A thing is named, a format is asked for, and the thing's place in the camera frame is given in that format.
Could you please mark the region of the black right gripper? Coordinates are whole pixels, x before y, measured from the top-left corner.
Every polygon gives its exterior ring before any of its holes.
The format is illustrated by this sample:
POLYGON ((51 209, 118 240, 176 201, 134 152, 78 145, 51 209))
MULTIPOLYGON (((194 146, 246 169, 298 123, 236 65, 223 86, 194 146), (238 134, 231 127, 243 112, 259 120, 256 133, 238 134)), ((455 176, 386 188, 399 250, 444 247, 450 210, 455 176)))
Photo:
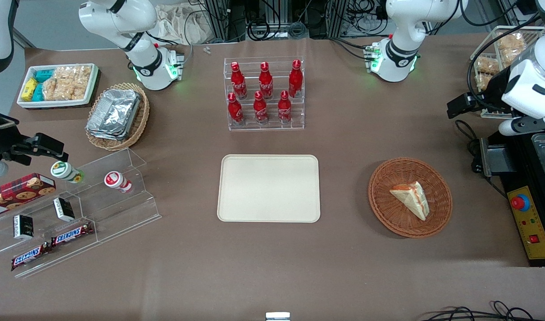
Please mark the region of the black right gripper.
POLYGON ((32 156, 47 156, 68 162, 69 154, 64 144, 44 133, 37 133, 37 144, 32 146, 32 137, 18 130, 19 120, 0 113, 0 161, 17 162, 24 166, 31 163, 32 156))

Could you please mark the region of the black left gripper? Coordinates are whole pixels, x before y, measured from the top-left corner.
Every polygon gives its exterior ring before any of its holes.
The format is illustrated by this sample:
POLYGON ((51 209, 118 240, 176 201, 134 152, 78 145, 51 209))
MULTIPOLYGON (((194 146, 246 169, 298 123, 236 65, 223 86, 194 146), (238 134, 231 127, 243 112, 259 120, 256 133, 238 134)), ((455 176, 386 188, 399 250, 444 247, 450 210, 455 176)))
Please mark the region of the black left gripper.
POLYGON ((509 70, 503 70, 492 77, 485 90, 474 91, 471 83, 471 72, 467 72, 469 93, 464 93, 447 103, 449 119, 454 119, 468 112, 488 111, 509 112, 509 105, 504 103, 502 95, 509 82, 509 70))

